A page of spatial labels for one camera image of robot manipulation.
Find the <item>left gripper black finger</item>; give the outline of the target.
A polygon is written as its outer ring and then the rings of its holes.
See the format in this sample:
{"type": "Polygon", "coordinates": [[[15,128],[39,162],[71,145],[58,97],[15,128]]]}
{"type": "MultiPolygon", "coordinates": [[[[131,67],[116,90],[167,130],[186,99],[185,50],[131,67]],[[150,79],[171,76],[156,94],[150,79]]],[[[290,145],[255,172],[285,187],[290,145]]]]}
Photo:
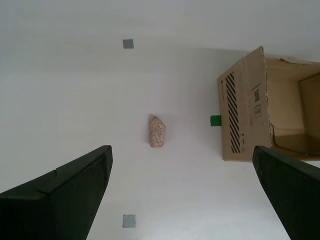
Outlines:
{"type": "Polygon", "coordinates": [[[273,209],[292,240],[320,238],[320,169],[256,146],[252,163],[273,209]]]}
{"type": "Polygon", "coordinates": [[[0,194],[2,240],[85,240],[108,186],[112,147],[103,145],[0,194]]]}

